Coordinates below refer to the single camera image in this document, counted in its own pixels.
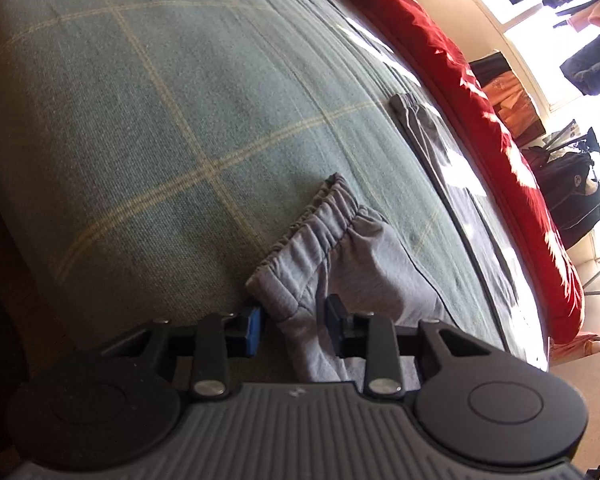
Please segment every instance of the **wall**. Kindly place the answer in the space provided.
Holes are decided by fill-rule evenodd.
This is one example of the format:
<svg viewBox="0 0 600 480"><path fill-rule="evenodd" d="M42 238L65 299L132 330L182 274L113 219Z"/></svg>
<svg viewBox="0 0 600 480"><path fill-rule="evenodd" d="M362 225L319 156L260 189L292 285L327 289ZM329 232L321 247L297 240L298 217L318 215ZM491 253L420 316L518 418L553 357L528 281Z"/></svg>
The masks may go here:
<svg viewBox="0 0 600 480"><path fill-rule="evenodd" d="M498 29L495 17L480 0L417 0L460 47L467 60L472 61L499 50L531 95L543 120L549 117L548 105L520 54L507 43Z"/></svg>
<svg viewBox="0 0 600 480"><path fill-rule="evenodd" d="M552 367L550 372L579 390L587 403L589 425L573 462L582 471L595 468L600 464L600 353Z"/></svg>

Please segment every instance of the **red blanket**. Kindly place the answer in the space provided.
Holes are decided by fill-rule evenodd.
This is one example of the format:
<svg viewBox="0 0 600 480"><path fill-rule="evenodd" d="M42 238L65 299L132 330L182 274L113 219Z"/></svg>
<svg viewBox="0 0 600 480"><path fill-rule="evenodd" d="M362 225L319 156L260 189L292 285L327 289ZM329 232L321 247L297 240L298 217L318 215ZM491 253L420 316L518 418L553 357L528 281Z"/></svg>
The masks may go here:
<svg viewBox="0 0 600 480"><path fill-rule="evenodd" d="M458 47L413 0L353 0L418 73L490 186L554 342L582 326L583 290L538 184Z"/></svg>

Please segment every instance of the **mattress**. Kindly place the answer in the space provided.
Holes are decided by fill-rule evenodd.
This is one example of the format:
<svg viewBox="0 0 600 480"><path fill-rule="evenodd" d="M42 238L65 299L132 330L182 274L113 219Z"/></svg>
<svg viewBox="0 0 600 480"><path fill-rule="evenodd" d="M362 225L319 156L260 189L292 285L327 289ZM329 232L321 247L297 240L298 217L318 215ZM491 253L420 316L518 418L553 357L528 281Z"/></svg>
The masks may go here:
<svg viewBox="0 0 600 480"><path fill-rule="evenodd" d="M446 159L427 162L416 137ZM0 0L0 211L81 345L239 308L336 172L460 328L546 366L493 199L348 0Z"/></svg>

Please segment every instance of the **wooden floor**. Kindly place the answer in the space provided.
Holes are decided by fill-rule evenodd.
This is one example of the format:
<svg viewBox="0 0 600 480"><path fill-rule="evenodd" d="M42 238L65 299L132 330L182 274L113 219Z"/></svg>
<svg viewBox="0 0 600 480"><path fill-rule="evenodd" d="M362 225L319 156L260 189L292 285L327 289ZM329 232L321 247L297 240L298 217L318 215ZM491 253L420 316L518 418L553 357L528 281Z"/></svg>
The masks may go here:
<svg viewBox="0 0 600 480"><path fill-rule="evenodd" d="M0 301L16 325L32 376L74 350L72 341L39 295L33 277L1 218ZM12 470L18 462L14 449L0 453L1 471Z"/></svg>

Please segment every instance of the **metal screw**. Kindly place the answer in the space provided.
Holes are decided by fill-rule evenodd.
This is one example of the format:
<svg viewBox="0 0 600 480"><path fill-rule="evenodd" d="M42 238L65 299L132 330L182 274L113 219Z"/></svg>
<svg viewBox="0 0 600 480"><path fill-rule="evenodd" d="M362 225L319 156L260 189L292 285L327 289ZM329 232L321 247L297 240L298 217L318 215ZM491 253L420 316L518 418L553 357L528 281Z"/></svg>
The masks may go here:
<svg viewBox="0 0 600 480"><path fill-rule="evenodd" d="M378 395L395 395L402 389L402 386L393 379L380 378L371 381L369 389Z"/></svg>
<svg viewBox="0 0 600 480"><path fill-rule="evenodd" d="M205 380L198 381L193 386L194 391L203 397L217 397L224 394L226 386L221 381Z"/></svg>

